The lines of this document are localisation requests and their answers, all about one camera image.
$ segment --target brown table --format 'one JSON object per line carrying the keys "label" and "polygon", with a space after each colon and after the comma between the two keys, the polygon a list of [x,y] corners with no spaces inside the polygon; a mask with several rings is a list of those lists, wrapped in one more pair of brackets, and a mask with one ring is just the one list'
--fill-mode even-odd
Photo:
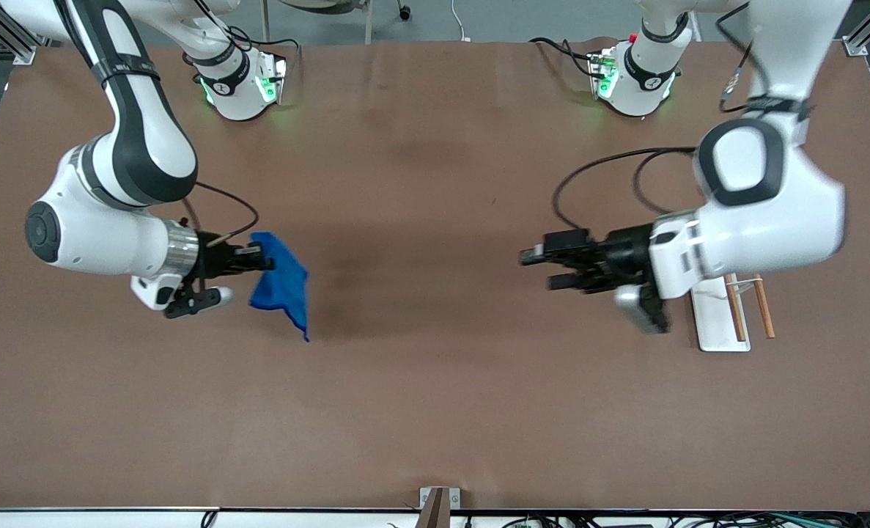
{"label": "brown table", "polygon": [[[870,76],[833,49],[807,151],[847,184],[841,254],[767,275],[778,338],[753,351],[637,333],[609,295],[545,291],[517,251],[557,230],[549,194],[586,161],[695,144],[737,62],[695,44],[664,107],[616,116],[526,44],[309,49],[290,107],[228,122],[180,50],[152,50],[201,178],[247,197],[311,271],[311,336],[242,298],[189,320],[127,277],[35,260],[23,215],[62,153],[108,130],[76,53],[19,67],[0,110],[0,507],[401,507],[460,485],[468,507],[870,508]],[[699,203],[689,161],[646,190]],[[635,161],[564,207],[598,235],[652,220]],[[204,227],[246,220],[191,195]],[[180,205],[157,214],[180,217]]]}

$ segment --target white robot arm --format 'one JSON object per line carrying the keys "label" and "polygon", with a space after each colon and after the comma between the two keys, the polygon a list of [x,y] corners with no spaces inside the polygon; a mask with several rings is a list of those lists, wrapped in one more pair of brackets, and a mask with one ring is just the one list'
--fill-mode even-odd
{"label": "white robot arm", "polygon": [[724,13],[747,0],[635,0],[643,9],[635,40],[602,51],[597,96],[627,116],[646,116],[669,96],[676,66],[692,41],[689,12]]}
{"label": "white robot arm", "polygon": [[633,321],[658,333],[668,330],[664,298],[726,274],[799,268],[839,251],[844,187],[802,146],[807,97],[850,3],[750,2],[752,50],[763,75],[754,76],[743,115],[711,130],[696,150],[704,206],[613,231],[604,241],[588,230],[550,233],[520,262],[573,268],[552,277],[550,290],[615,290]]}
{"label": "white robot arm", "polygon": [[[63,0],[1,0],[4,10],[30,30],[55,40],[73,41],[63,24]],[[120,0],[130,17],[170,37],[199,71],[207,100],[228,120],[250,120],[277,101],[284,61],[254,46],[240,49],[216,15],[236,10],[240,0]]]}
{"label": "white robot arm", "polygon": [[[168,318],[227,303],[231,292],[206,290],[204,280],[266,270],[272,263],[258,246],[207,247],[219,236],[147,212],[186,197],[197,164],[127,11],[119,0],[33,4],[36,13],[52,17],[22,18],[23,11],[10,11],[32,30],[62,34],[76,44],[106,91],[116,124],[60,160],[54,182],[26,215],[30,248],[66,270],[132,275],[140,300]],[[195,279],[201,283],[198,294],[191,287]]]}

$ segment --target blue cloth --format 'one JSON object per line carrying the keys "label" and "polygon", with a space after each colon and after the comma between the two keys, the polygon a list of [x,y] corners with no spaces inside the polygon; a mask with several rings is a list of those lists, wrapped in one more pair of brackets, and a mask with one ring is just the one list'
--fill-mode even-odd
{"label": "blue cloth", "polygon": [[268,231],[250,235],[254,243],[262,244],[266,257],[275,261],[274,270],[263,271],[249,305],[259,310],[284,310],[298,330],[308,339],[308,298],[304,285],[308,271],[298,262],[291,250]]}

